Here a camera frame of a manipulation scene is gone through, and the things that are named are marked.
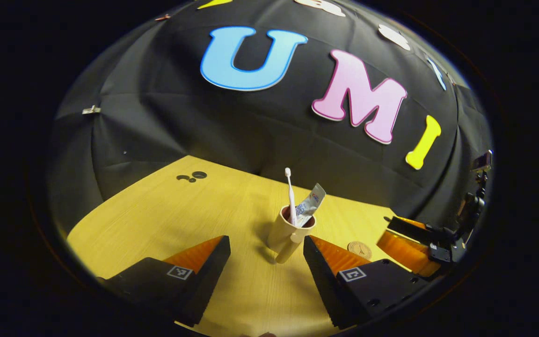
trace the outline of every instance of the letter m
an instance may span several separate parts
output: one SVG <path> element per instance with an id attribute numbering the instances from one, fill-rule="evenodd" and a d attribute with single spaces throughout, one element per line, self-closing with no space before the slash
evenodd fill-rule
<path id="1" fill-rule="evenodd" d="M 377 109 L 375 117 L 365 124 L 365 133 L 382 144 L 390 144 L 396 115 L 407 91 L 393 79 L 385 79 L 372 90 L 363 61 L 338 49 L 331 55 L 336 60 L 332 81 L 323 98 L 313 101 L 313 111 L 331 121 L 342 121 L 346 116 L 342 103 L 349 94 L 351 125 L 359 126 Z"/>

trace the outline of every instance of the cup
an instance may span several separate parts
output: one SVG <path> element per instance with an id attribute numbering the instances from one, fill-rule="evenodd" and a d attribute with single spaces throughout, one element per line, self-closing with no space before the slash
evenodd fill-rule
<path id="1" fill-rule="evenodd" d="M 276 262 L 278 263 L 286 262 L 317 224 L 315 216 L 312 216 L 301 228 L 295 227 L 286 220 L 290 212 L 290 205 L 282 207 L 276 220 L 271 225 L 266 242 L 269 249 L 278 253 L 278 256 L 276 256 Z"/>

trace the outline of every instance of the toothbrush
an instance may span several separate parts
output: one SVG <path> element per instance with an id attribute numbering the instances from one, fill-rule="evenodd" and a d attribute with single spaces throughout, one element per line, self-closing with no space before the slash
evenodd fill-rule
<path id="1" fill-rule="evenodd" d="M 295 192 L 292 190 L 291 185 L 291 169 L 286 167 L 284 169 L 284 175 L 288 178 L 288 198 L 291 201 L 291 218 L 289 219 L 290 223 L 293 226 L 297 226 L 297 210 L 295 209 Z"/>

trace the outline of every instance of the letter u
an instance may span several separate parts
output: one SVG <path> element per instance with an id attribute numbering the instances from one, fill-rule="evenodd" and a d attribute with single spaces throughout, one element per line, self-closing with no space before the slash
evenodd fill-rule
<path id="1" fill-rule="evenodd" d="M 306 44 L 306 36 L 287 30 L 270 30 L 274 41 L 265 63 L 253 71 L 234 66 L 234 57 L 247 36 L 253 36 L 251 27 L 222 27 L 211 32 L 211 43 L 201 61 L 201 75 L 210 83 L 225 89 L 254 91 L 267 89 L 286 74 L 298 44 Z"/>

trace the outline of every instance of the wooden table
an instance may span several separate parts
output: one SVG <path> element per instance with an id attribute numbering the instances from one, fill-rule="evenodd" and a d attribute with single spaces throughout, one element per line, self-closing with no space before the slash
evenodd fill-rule
<path id="1" fill-rule="evenodd" d="M 176 178 L 192 177 L 193 171 L 208 176 L 196 182 Z M 284 264 L 276 264 L 276 253 L 265 247 L 268 226 L 288 204 L 287 186 L 186 156 L 94 209 L 69 233 L 68 242 L 94 275 L 111 278 L 144 257 L 163 260 L 229 235 L 231 256 L 200 324 L 192 329 L 214 337 L 257 337 L 267 331 L 278 337 L 329 336 L 339 330 L 321 302 L 302 245 Z M 297 203 L 310 192 L 293 189 Z M 371 248 L 372 260 L 387 258 L 376 247 L 387 227 L 384 216 L 394 213 L 328 195 L 312 234 L 340 247 L 362 241 Z"/>

